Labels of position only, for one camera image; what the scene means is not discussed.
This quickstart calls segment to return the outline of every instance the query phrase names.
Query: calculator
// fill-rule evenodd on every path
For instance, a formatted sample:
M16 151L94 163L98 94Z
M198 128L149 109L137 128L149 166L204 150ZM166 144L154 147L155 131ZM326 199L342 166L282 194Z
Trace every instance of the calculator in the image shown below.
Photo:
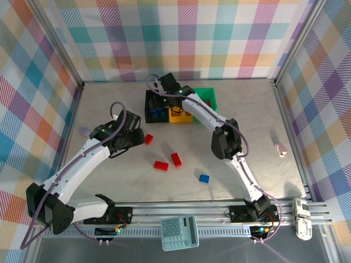
M198 247L199 233L195 216L184 215L161 220L161 238L164 251Z

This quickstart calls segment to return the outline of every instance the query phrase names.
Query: plaid backdrop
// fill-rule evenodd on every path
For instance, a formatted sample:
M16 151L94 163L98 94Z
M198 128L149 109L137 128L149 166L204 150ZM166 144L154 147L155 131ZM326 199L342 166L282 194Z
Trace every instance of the plaid backdrop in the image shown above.
M1 263L19 261L26 188L58 167L77 94L25 1L0 1Z
M312 2L41 0L86 81L267 77L283 39L291 46L296 36L296 10L306 8L299 30Z
M327 2L280 88L314 191L351 260L350 0Z

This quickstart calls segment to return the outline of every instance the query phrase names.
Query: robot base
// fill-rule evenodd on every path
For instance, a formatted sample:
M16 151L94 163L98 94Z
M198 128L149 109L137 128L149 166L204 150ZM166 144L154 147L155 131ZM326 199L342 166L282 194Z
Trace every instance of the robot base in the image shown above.
M229 207L229 214L232 223L271 222L267 214L272 216L274 222L279 221L277 207L273 204L257 220L247 212L246 205L231 205Z

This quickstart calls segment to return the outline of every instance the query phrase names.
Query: black container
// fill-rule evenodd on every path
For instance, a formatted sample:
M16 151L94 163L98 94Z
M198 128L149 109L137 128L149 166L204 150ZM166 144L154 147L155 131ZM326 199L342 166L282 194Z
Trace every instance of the black container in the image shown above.
M157 114L152 113L152 110L149 106L149 100L152 96L158 96L159 95L155 94L154 92L152 92L151 90L146 90L145 93L145 121L146 123L165 123L165 122L169 122L169 112L168 112L168 108L161 108L156 110ZM165 112L165 116L161 117L161 112Z

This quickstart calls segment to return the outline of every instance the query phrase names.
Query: blue lego brick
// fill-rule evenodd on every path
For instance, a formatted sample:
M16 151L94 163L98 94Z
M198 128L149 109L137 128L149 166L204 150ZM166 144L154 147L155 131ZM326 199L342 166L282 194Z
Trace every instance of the blue lego brick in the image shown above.
M199 181L200 182L204 182L206 184L208 184L208 181L210 180L210 177L206 174L201 174L200 175L200 178L199 178Z

